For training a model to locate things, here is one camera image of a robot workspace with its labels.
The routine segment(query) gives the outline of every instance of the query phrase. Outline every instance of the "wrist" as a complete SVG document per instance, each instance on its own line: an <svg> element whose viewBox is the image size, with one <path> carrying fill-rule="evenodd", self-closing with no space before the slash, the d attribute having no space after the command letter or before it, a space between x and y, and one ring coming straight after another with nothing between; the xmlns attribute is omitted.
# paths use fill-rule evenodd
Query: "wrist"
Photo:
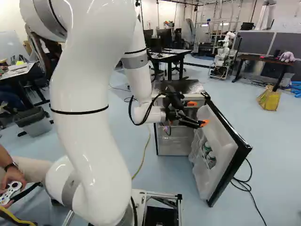
<svg viewBox="0 0 301 226"><path fill-rule="evenodd" d="M9 169L19 169L18 165L15 162L12 162L4 167L4 170L7 172Z"/></svg>

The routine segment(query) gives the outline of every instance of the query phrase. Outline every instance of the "black fridge door frame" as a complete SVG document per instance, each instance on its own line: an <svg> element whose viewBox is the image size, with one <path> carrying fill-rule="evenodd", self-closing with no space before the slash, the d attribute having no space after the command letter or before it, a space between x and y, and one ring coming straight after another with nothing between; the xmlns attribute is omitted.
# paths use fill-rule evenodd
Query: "black fridge door frame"
<svg viewBox="0 0 301 226"><path fill-rule="evenodd" d="M220 112L220 110L215 106L215 104L212 102L210 96L208 93L203 92L202 95L205 97L206 101L205 104L210 107L210 109L213 111L215 116L219 119L219 121L222 123L224 128L228 131L234 142L237 144L238 148L228 165L226 171L224 172L220 182L216 186L214 192L212 193L209 200L207 200L207 204L209 207L213 207L216 203L216 201L220 198L221 194L224 192L230 181L233 179L234 175L238 171L239 167L242 165L242 163L245 161L246 157L250 153L250 151L253 149L251 145L249 145L232 127L232 125L228 122L228 120L223 116L223 114Z"/></svg>

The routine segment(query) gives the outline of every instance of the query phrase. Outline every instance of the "yellow cable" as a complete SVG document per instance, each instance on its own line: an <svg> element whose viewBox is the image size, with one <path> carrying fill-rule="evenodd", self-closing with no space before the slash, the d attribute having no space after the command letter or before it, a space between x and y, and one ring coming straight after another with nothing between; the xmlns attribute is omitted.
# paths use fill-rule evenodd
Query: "yellow cable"
<svg viewBox="0 0 301 226"><path fill-rule="evenodd" d="M142 166L143 166L144 159L145 159L145 151L146 151L146 148L147 148L147 146L149 145L149 142L150 142L150 140L151 140L151 130L150 130L149 125L147 125L147 129L149 130L149 138L148 138L148 140L147 140L147 142L146 142L146 144L145 144L145 147L144 147L143 158L142 158L142 161L141 161L141 163L140 163L140 166L139 166L137 172L132 176L132 180L134 180L134 178L137 176L137 174L139 173L139 171L141 170L141 168L142 168Z"/></svg>
<svg viewBox="0 0 301 226"><path fill-rule="evenodd" d="M3 206L0 206L0 211L4 212L6 215L8 215L16 223L19 223L19 224L28 224L29 226L36 226L34 223L32 223L30 221L19 220L8 209L4 208Z"/></svg>

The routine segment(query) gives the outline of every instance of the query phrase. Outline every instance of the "window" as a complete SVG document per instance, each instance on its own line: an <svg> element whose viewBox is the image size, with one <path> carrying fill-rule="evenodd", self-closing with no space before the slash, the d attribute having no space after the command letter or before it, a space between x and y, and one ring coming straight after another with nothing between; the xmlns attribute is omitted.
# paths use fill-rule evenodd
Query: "window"
<svg viewBox="0 0 301 226"><path fill-rule="evenodd" d="M230 23L224 23L224 26L228 26ZM220 23L220 26L222 26L222 23Z"/></svg>

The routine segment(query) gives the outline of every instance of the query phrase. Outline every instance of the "trash bin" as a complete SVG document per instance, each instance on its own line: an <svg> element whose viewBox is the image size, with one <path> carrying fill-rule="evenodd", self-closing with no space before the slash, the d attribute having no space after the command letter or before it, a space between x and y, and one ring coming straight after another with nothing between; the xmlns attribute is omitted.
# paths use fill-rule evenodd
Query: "trash bin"
<svg viewBox="0 0 301 226"><path fill-rule="evenodd" d="M18 127L22 128L31 137L47 133L52 129L42 107L34 107L20 112L14 117L14 121Z"/></svg>

